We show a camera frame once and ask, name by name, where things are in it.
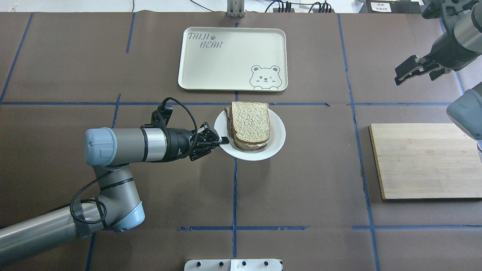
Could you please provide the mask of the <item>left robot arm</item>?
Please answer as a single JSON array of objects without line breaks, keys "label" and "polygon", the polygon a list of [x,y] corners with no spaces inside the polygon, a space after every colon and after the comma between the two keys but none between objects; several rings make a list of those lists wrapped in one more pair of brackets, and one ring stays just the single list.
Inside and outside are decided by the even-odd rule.
[{"label": "left robot arm", "polygon": [[139,128],[96,128],[85,133],[86,163],[95,179],[79,189],[67,206],[1,229],[1,267],[55,249],[96,231],[130,230],[145,219],[130,164],[201,158],[227,137],[203,123],[186,130],[153,121]]}]

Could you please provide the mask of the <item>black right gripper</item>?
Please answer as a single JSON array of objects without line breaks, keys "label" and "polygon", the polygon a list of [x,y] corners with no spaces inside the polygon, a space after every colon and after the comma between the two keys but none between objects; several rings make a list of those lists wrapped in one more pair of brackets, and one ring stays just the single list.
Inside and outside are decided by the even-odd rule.
[{"label": "black right gripper", "polygon": [[396,85],[399,86],[414,76],[426,74],[430,60],[443,66],[441,69],[434,69],[429,72],[431,81],[435,81],[446,74],[446,68],[459,71],[478,57],[478,52],[463,47],[452,34],[446,32],[434,42],[427,58],[411,55],[398,65],[395,68],[396,77],[394,80]]}]

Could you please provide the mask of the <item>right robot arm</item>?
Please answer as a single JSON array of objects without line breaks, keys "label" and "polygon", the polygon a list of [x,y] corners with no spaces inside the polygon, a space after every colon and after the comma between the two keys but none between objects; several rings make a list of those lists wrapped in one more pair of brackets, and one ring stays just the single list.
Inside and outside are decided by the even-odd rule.
[{"label": "right robot arm", "polygon": [[423,56],[412,55],[396,67],[395,82],[429,74],[432,81],[460,72],[465,91],[446,112],[463,132],[475,140],[482,137],[481,53],[482,4],[480,0],[431,0],[422,12],[425,19],[440,18],[444,34]]}]

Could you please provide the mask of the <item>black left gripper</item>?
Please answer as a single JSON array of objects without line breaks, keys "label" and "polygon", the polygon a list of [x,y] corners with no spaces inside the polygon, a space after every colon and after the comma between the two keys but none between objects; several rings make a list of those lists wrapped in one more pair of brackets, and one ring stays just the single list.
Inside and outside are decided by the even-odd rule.
[{"label": "black left gripper", "polygon": [[188,131],[181,128],[168,128],[168,161],[189,157],[197,160],[220,145],[229,144],[227,137],[219,137],[208,122],[204,122],[198,130]]}]

